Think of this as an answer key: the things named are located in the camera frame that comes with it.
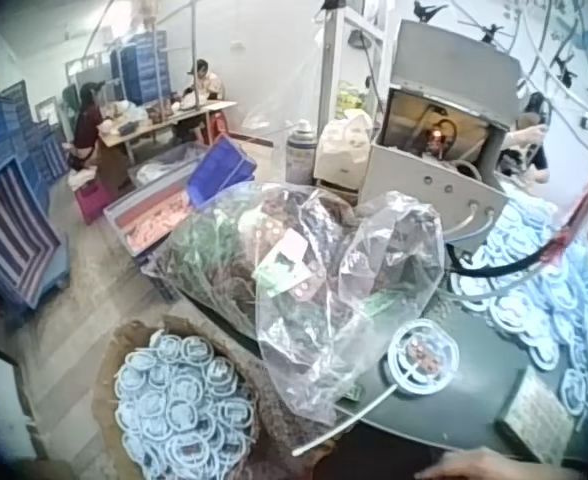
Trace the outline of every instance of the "stacked crates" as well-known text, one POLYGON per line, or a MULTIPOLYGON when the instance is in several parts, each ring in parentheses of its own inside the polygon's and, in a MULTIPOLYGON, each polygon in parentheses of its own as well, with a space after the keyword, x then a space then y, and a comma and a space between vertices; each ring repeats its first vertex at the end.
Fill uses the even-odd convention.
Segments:
POLYGON ((47 210, 49 198, 45 193, 50 185, 68 171, 67 162, 64 158, 60 158, 64 156, 60 145, 54 147, 49 145, 54 139, 59 144, 62 143, 63 138, 59 133, 60 129, 50 126, 48 122, 35 123, 32 120, 25 81, 18 82, 3 90, 3 97, 11 100, 16 107, 20 131, 13 136, 12 142, 16 152, 24 151, 25 155, 29 156, 26 161, 31 162, 31 165, 26 167, 29 171, 27 176, 35 179, 38 175, 40 180, 39 183, 33 185, 36 189, 34 193, 37 198, 42 199, 42 201, 39 201, 47 210), (50 158, 52 157, 51 152, 56 153, 54 162, 50 158))
POLYGON ((21 127, 21 115, 19 115, 15 103, 0 96, 0 166, 5 164, 9 157, 16 157, 26 175, 29 188, 36 196, 43 211, 47 212, 49 189, 32 164, 21 127))
MULTIPOLYGON (((161 79, 161 96, 167 98, 171 94, 167 52, 160 51, 167 47, 167 32, 156 32, 156 39, 156 46, 159 49, 158 71, 161 79)), ((135 35, 127 46, 112 51, 110 63, 113 78, 120 78, 119 53, 123 69, 122 85, 125 88, 127 99, 136 105, 157 101, 159 94, 154 57, 154 35, 151 32, 140 33, 135 35)))

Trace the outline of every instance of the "white bag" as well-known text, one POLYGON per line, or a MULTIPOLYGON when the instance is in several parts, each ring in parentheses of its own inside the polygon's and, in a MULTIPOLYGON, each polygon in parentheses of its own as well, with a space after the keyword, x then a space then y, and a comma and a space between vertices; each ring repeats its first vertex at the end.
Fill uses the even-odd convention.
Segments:
POLYGON ((358 190, 367 170, 372 119, 359 109, 346 110, 345 116, 344 120, 332 120, 323 129, 316 149, 314 177, 358 190))

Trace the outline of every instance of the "floor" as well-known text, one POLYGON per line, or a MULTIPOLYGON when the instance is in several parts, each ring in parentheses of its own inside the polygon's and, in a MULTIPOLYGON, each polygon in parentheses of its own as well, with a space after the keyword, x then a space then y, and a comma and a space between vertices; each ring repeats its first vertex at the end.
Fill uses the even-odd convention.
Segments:
MULTIPOLYGON (((247 143, 242 148, 257 162, 257 179, 269 180, 271 149, 247 143)), ((69 462, 82 480, 116 478, 90 411, 92 385, 112 330, 132 319, 157 324, 170 306, 135 267, 105 218, 83 223, 64 179, 51 190, 50 219, 70 238, 70 286, 52 295, 20 329, 6 331, 0 322, 0 348, 22 367, 50 457, 69 462)))

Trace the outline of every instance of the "hand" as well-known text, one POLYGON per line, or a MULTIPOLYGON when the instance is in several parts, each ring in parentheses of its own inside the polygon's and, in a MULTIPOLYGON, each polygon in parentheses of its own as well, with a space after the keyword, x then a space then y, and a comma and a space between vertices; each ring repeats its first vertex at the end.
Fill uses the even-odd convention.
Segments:
POLYGON ((515 133, 519 137, 519 145, 529 145, 532 143, 540 145, 545 139, 547 130, 547 125, 543 124, 534 125, 533 127, 528 127, 515 133))
POLYGON ((463 477, 470 480, 579 480, 581 475, 564 468, 518 462, 488 448, 446 453, 434 466, 416 474, 417 479, 463 477))

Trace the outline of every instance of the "bag of parts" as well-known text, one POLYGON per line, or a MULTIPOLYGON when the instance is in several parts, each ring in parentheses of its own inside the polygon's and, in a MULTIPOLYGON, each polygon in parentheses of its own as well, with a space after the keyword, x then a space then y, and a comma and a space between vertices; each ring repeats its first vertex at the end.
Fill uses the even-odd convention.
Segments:
POLYGON ((353 209, 314 187, 242 183, 163 247, 157 274, 257 339, 288 407, 325 423, 444 270, 438 214, 398 192, 353 209))

